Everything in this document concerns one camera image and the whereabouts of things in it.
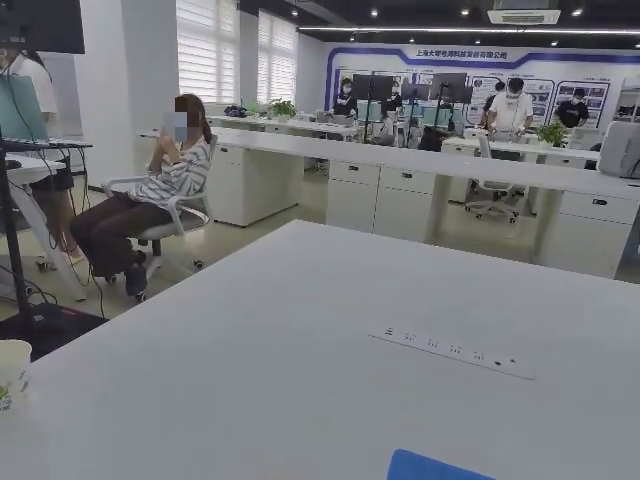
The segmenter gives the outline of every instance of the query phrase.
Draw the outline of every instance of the white cup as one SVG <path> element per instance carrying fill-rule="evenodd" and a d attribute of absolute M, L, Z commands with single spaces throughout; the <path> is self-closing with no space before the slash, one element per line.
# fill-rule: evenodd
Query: white cup
<path fill-rule="evenodd" d="M 0 418 L 27 402 L 31 350 L 22 340 L 0 340 Z"/>

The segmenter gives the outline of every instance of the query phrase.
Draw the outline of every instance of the floor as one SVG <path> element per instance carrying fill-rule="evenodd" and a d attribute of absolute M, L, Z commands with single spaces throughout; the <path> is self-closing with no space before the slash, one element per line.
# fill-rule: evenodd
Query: floor
<path fill-rule="evenodd" d="M 83 185 L 80 177 L 76 177 L 77 186 L 74 190 L 76 204 L 82 203 Z M 173 262 L 191 268 L 194 260 L 202 260 L 206 265 L 212 265 L 218 260 L 241 249 L 263 235 L 279 228 L 294 219 L 324 223 L 326 206 L 327 177 L 315 171 L 307 171 L 305 188 L 300 205 L 285 212 L 262 220 L 247 228 L 213 223 L 206 229 L 189 233 L 184 239 L 171 238 L 163 242 L 164 254 Z M 90 200 L 95 204 L 103 198 L 101 194 L 91 193 Z M 464 211 L 462 206 L 451 205 L 447 212 L 444 226 L 444 236 L 440 244 L 445 247 L 465 250 L 483 255 L 506 258 L 516 261 L 528 261 L 528 247 L 533 239 L 535 219 L 521 217 L 517 225 L 509 225 L 504 218 L 483 218 L 477 220 L 474 215 Z M 35 257 L 42 252 L 33 234 L 26 230 L 20 233 L 20 246 L 23 255 L 25 276 L 35 282 L 40 288 L 55 295 L 60 304 L 100 315 L 101 307 L 107 318 L 136 305 L 133 299 L 124 294 L 123 281 L 116 285 L 106 285 L 98 281 L 94 284 L 88 278 L 85 263 L 76 267 L 76 271 L 83 283 L 87 284 L 89 298 L 84 302 L 75 302 L 61 288 L 55 272 L 40 273 L 35 265 Z M 0 244 L 0 253 L 6 252 L 6 242 Z M 180 270 L 171 266 L 164 266 L 149 285 L 149 296 L 160 293 L 171 285 L 179 282 L 183 277 Z M 640 283 L 640 264 L 626 265 L 621 268 L 619 280 Z M 39 302 L 37 296 L 33 302 Z M 0 301 L 0 319 L 15 314 L 15 303 Z"/>

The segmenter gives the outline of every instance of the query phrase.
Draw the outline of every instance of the blue wall trim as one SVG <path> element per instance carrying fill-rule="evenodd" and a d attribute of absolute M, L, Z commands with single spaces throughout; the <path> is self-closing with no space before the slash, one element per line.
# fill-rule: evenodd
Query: blue wall trim
<path fill-rule="evenodd" d="M 391 55 L 400 58 L 406 65 L 414 67 L 442 66 L 442 67 L 471 67 L 498 68 L 514 70 L 527 62 L 583 62 L 583 63 L 614 63 L 619 65 L 640 65 L 640 55 L 613 55 L 602 53 L 561 53 L 561 52 L 530 52 L 513 62 L 474 62 L 473 60 L 436 60 L 433 58 L 411 58 L 400 48 L 392 47 L 336 47 L 329 53 L 327 59 L 327 76 L 325 83 L 324 108 L 331 108 L 331 72 L 333 59 L 341 53 L 353 55 Z"/>

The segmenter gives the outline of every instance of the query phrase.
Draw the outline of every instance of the power outlet strip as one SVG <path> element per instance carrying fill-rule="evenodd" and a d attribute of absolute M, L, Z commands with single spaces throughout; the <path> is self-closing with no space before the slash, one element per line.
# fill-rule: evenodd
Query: power outlet strip
<path fill-rule="evenodd" d="M 479 349 L 466 348 L 457 342 L 434 338 L 397 327 L 384 327 L 369 333 L 369 336 L 386 342 L 415 348 L 460 362 L 487 368 L 525 380 L 535 380 L 533 371 L 522 365 L 516 358 L 488 353 Z"/>

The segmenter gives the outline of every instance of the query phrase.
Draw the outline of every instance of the window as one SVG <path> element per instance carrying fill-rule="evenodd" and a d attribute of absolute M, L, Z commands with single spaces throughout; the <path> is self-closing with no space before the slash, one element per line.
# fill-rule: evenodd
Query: window
<path fill-rule="evenodd" d="M 296 94 L 298 32 L 293 23 L 260 10 L 258 33 L 258 103 Z"/>
<path fill-rule="evenodd" d="M 180 93 L 236 101 L 236 0 L 177 0 Z"/>

